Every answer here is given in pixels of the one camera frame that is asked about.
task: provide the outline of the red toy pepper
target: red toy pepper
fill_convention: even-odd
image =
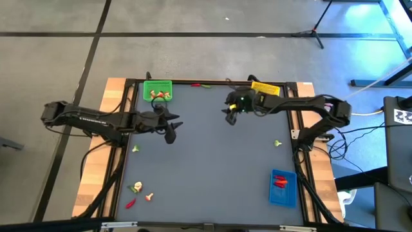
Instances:
[[[278,184],[288,184],[287,180],[277,180],[276,183]]]
[[[277,183],[277,182],[275,182],[274,184],[275,184],[275,186],[277,186],[279,188],[285,188],[284,184],[280,184],[280,183]]]
[[[131,202],[127,203],[126,205],[126,209],[129,209],[130,207],[132,207],[136,202],[136,199],[134,198]]]
[[[278,180],[286,180],[286,178],[285,178],[284,176],[279,176],[279,175],[276,175],[276,176],[275,176],[275,179],[278,179]]]

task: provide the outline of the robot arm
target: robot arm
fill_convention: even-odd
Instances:
[[[225,104],[229,107],[222,110],[227,114],[226,121],[235,125],[237,114],[254,112],[257,116],[266,116],[283,110],[314,111],[322,119],[311,128],[300,130],[296,143],[299,148],[310,151],[315,139],[333,128],[341,128],[350,123],[351,106],[346,102],[329,95],[315,97],[282,98],[276,95],[255,92],[250,88],[238,88],[228,94]]]
[[[106,113],[58,101],[44,106],[41,120],[47,127],[68,125],[83,130],[89,136],[100,135],[113,146],[120,147],[127,144],[128,133],[157,132],[165,135],[166,143],[172,144],[176,139],[175,129],[183,123],[169,124],[168,121],[178,117],[161,105],[156,105],[153,112]]]

